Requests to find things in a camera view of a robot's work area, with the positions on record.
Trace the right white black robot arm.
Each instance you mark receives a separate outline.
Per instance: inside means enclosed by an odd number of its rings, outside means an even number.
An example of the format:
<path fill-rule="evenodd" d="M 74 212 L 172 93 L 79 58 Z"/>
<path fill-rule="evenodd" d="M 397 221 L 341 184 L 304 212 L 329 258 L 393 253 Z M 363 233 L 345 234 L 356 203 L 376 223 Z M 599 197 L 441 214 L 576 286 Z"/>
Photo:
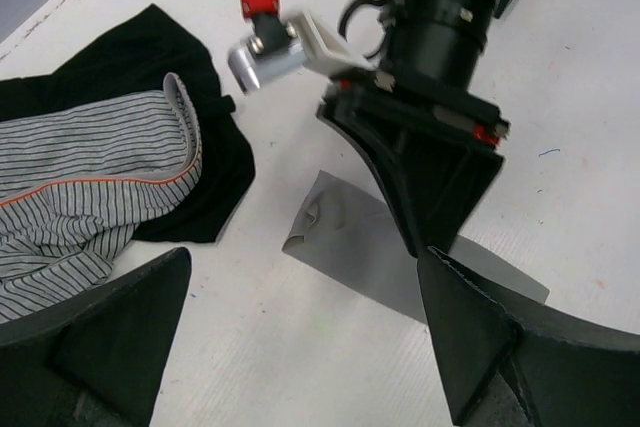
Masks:
<path fill-rule="evenodd" d="M 498 175 L 509 122 L 469 92 L 498 0 L 376 0 L 372 70 L 333 75 L 318 118 L 368 165 L 409 253 L 448 251 Z"/>

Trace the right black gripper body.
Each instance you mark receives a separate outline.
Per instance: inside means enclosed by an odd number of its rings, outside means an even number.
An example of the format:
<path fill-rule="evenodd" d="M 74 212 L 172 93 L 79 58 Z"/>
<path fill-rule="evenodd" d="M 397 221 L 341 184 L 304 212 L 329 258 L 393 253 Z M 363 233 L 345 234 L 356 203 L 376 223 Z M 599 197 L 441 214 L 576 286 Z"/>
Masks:
<path fill-rule="evenodd" d="M 416 74 L 336 74 L 317 118 L 363 157 L 395 155 L 411 133 L 494 151 L 511 129 L 497 105 Z"/>

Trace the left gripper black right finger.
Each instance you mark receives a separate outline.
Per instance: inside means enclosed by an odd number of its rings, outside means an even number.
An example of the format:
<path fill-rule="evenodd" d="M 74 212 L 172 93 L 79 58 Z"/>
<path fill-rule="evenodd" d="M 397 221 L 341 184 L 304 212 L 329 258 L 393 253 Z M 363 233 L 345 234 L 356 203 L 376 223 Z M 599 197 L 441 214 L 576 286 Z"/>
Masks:
<path fill-rule="evenodd" d="M 639 337 L 523 296 L 437 249 L 417 262 L 456 426 L 636 426 Z"/>

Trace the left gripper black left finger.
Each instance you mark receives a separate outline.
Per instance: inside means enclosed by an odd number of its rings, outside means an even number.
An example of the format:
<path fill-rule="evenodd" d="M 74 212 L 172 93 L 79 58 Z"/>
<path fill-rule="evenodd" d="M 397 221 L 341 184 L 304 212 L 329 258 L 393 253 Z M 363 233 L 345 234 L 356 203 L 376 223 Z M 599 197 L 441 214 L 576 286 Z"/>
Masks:
<path fill-rule="evenodd" d="M 2 425 L 149 425 L 191 272 L 175 248 L 2 324 Z"/>

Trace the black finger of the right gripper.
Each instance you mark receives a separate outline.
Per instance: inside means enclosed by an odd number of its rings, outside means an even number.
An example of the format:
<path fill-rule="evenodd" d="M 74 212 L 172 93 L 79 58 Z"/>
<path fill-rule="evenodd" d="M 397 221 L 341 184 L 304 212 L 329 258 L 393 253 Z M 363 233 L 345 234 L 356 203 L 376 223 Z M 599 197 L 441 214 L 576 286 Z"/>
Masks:
<path fill-rule="evenodd" d="M 500 173 L 504 157 L 455 129 L 394 134 L 404 240 L 411 252 L 451 249 L 458 232 Z"/>
<path fill-rule="evenodd" d="M 339 133 L 362 157 L 383 194 L 408 253 L 417 257 L 409 215 L 403 209 L 399 155 L 393 150 L 399 128 L 379 118 L 347 116 L 340 119 L 335 111 L 318 111 L 316 117 Z"/>

